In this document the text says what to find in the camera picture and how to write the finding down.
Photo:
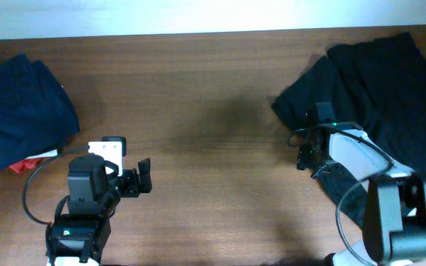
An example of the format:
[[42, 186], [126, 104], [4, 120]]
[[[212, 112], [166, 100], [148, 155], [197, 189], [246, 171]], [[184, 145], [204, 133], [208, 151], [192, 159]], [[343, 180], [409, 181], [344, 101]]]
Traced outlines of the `black shorts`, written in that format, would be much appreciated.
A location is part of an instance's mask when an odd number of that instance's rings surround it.
[[353, 121], [391, 157], [426, 174], [426, 59], [410, 33], [328, 49], [271, 105], [292, 131], [309, 126], [315, 103]]

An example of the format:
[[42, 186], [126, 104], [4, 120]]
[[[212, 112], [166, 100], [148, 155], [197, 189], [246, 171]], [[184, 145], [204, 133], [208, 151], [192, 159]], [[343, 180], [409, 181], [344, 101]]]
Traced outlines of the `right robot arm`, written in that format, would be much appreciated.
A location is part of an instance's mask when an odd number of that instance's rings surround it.
[[[338, 200], [335, 219], [345, 249], [325, 257], [326, 265], [411, 265], [426, 260], [426, 177], [399, 163], [357, 124], [324, 123], [300, 129], [297, 167], [356, 180]], [[341, 208], [351, 193], [366, 191], [362, 240], [351, 245]]]

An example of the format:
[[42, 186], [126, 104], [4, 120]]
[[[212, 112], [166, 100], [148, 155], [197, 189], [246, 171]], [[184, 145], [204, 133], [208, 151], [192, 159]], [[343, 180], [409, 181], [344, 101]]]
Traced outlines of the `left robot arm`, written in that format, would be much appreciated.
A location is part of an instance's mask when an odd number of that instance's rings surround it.
[[88, 154], [70, 162], [67, 179], [69, 194], [57, 205], [45, 233], [47, 264], [99, 265], [118, 203], [152, 190], [151, 160], [119, 169]]

